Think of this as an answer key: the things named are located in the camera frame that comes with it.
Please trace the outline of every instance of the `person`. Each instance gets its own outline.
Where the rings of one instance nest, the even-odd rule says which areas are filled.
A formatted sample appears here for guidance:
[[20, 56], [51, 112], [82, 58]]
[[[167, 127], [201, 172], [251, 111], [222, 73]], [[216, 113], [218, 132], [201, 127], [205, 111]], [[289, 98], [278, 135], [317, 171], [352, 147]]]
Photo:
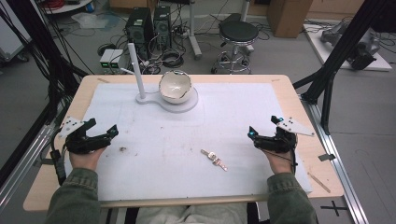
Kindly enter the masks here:
[[[46, 224], [97, 224], [100, 216], [95, 172], [105, 149], [70, 153], [72, 172], [53, 194]], [[271, 224], [318, 223], [315, 209], [292, 173], [290, 153], [263, 150], [274, 175], [267, 180]], [[140, 208], [136, 223], [247, 223], [246, 203]]]

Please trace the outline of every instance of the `white pole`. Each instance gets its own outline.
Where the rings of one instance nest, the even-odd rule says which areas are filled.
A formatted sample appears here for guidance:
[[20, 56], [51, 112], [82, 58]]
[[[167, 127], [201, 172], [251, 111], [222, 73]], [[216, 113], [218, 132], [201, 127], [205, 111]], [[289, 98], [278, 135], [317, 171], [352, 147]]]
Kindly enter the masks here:
[[131, 55], [132, 66], [134, 67], [134, 75], [136, 76], [137, 87], [139, 88], [140, 98], [145, 99], [145, 87], [143, 86], [142, 74], [140, 73], [139, 61], [136, 56], [136, 49], [134, 48], [134, 43], [128, 44], [129, 54]]

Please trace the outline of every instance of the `table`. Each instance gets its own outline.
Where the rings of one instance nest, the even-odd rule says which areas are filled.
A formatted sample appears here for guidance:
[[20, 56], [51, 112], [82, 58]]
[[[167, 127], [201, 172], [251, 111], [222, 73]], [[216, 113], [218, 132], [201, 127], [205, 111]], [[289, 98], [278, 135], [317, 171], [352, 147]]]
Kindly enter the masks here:
[[[145, 83], [156, 83], [161, 76], [143, 76]], [[296, 94], [288, 77], [281, 75], [252, 75], [252, 76], [207, 76], [192, 75], [194, 83], [270, 83], [276, 93], [277, 100], [285, 115], [293, 117], [306, 127], [313, 130], [309, 117]], [[99, 83], [135, 83], [133, 76], [88, 76], [85, 77], [78, 89], [73, 103], [66, 116], [82, 119], [90, 104], [95, 87]], [[63, 143], [55, 142], [57, 147]], [[309, 198], [340, 197], [343, 195], [343, 187], [335, 174], [329, 161], [320, 161], [318, 156], [325, 153], [317, 136], [299, 136], [297, 146], [300, 157], [304, 161], [304, 168], [308, 173], [310, 184], [313, 188]], [[57, 178], [52, 166], [43, 165], [35, 179], [31, 190], [23, 204], [27, 211], [45, 211], [50, 204], [53, 192], [58, 188]], [[136, 202], [111, 202], [102, 204], [103, 207], [128, 207], [128, 206], [151, 206], [151, 205], [172, 205], [172, 204], [202, 204], [202, 203], [230, 203], [230, 202], [256, 202], [264, 201], [260, 195], [241, 195], [235, 197], [211, 197], [199, 199], [167, 199], [167, 200], [146, 200]]]

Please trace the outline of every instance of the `metal rail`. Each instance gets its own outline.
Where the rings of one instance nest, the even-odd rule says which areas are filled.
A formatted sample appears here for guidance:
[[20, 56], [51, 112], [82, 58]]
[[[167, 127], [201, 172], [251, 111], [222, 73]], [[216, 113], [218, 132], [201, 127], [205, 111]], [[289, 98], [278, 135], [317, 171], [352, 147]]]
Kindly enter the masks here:
[[35, 159], [41, 153], [41, 150], [48, 144], [50, 137], [54, 132], [55, 124], [44, 125], [37, 134], [35, 141], [29, 146], [26, 153], [21, 158], [18, 165], [8, 177], [6, 183], [0, 189], [0, 214], [5, 209], [12, 195], [17, 190], [18, 186], [29, 172], [30, 168], [35, 162]]
[[363, 208], [361, 207], [361, 202], [358, 199], [358, 195], [353, 189], [352, 183], [349, 180], [349, 176], [347, 175], [347, 171], [344, 167], [343, 162], [338, 154], [337, 148], [335, 147], [334, 141], [330, 135], [327, 135], [325, 130], [320, 124], [321, 114], [318, 105], [310, 105], [307, 102], [302, 101], [303, 105], [309, 109], [309, 112], [314, 121], [314, 125], [316, 125], [318, 130], [318, 136], [328, 154], [333, 154], [335, 159], [331, 161], [332, 166], [337, 173], [338, 177], [341, 180], [341, 183], [344, 187], [344, 198], [346, 199], [347, 206], [349, 208], [349, 212], [352, 215], [355, 223], [364, 223], [368, 224], [366, 215], [364, 214]]

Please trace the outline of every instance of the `human hand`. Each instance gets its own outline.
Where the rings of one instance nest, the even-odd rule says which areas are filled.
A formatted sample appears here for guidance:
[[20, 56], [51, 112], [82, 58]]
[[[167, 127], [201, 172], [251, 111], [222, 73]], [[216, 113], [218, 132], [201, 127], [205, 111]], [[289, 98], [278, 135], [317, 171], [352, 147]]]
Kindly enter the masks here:
[[262, 149], [265, 156], [267, 156], [270, 162], [271, 170], [275, 175], [281, 173], [292, 173], [291, 169], [291, 153], [275, 153], [274, 151], [268, 151]]
[[96, 170], [100, 155], [105, 151], [105, 147], [95, 150], [93, 153], [89, 154], [75, 154], [70, 152], [70, 162], [73, 168], [85, 168], [92, 171]]

